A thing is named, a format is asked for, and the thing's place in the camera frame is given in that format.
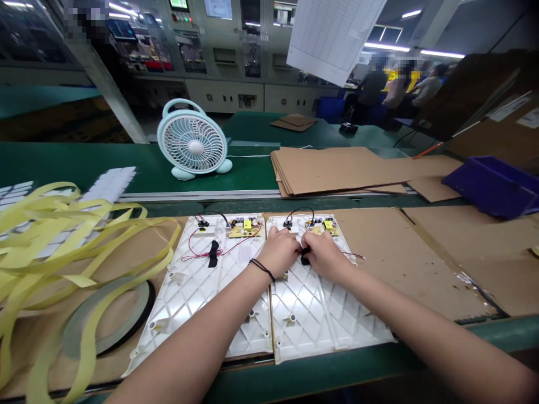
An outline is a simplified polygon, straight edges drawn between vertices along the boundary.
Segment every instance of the fan grille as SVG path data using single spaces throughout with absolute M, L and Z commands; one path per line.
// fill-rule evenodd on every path
M 202 154 L 189 150 L 191 141 L 204 146 Z M 163 145 L 168 156 L 182 169 L 205 172 L 219 167 L 225 159 L 225 144 L 221 134 L 210 123 L 195 117 L 179 117 L 164 129 Z

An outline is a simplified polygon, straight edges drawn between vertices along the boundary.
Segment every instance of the desk fan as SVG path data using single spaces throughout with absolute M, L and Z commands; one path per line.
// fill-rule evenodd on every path
M 174 104 L 189 104 L 198 111 L 181 109 L 169 112 Z M 163 108 L 163 119 L 157 128 L 157 143 L 161 152 L 174 167 L 172 175 L 178 180 L 192 180 L 196 174 L 216 171 L 224 174 L 232 168 L 226 158 L 225 135 L 201 107 L 190 100 L 176 98 Z

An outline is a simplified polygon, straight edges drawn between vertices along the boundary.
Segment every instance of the black hair tie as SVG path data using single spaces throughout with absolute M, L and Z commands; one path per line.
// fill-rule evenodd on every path
M 258 262 L 257 260 L 255 260 L 254 258 L 253 259 L 250 259 L 249 260 L 249 264 L 250 263 L 253 263 L 255 264 L 257 267 L 259 267 L 261 270 L 263 270 L 264 272 L 266 272 L 269 277 L 271 278 L 271 280 L 275 283 L 275 278 L 273 277 L 272 273 L 264 266 L 262 265 L 260 262 Z

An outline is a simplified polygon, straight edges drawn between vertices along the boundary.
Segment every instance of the hand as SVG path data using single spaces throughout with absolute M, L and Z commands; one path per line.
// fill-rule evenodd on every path
M 302 246 L 287 228 L 279 231 L 277 227 L 272 226 L 257 260 L 271 272 L 274 278 L 279 278 L 287 269 L 290 269 L 301 250 Z
M 331 234 L 324 232 L 319 236 L 306 231 L 302 244 L 311 249 L 311 252 L 305 254 L 305 258 L 316 273 L 331 282 L 342 284 L 343 277 L 351 269 L 352 263 L 335 244 Z

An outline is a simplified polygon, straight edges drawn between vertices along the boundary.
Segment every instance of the ceiling light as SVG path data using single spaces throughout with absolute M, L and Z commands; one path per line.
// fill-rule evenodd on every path
M 437 52 L 435 50 L 422 50 L 421 53 L 423 54 L 430 54 L 433 56 L 444 56 L 444 57 L 454 57 L 456 59 L 462 59 L 466 55 L 460 54 L 460 53 L 446 53 L 446 52 Z
M 108 6 L 110 8 L 114 8 L 115 10 L 126 12 L 127 14 L 131 14 L 132 16 L 135 16 L 135 17 L 139 16 L 139 14 L 134 12 L 133 10 L 128 10 L 127 8 L 119 6 L 119 5 L 114 4 L 114 3 L 109 3 Z
M 125 18 L 125 19 L 128 19 L 128 20 L 131 20 L 131 16 L 128 16 L 127 14 L 109 13 L 108 16 L 109 17 L 114 17 L 114 18 Z
M 421 10 L 410 11 L 409 13 L 403 14 L 403 18 L 413 17 L 418 14 L 421 14 Z
M 410 51 L 410 48 L 397 47 L 397 46 L 392 46 L 392 45 L 373 44 L 369 42 L 366 42 L 364 46 L 366 46 L 367 48 L 390 49 L 392 51 L 399 51 L 399 52 Z
M 28 7 L 28 8 L 34 8 L 31 4 L 25 4 L 25 3 L 19 3 L 19 2 L 3 2 L 6 6 L 11 7 Z

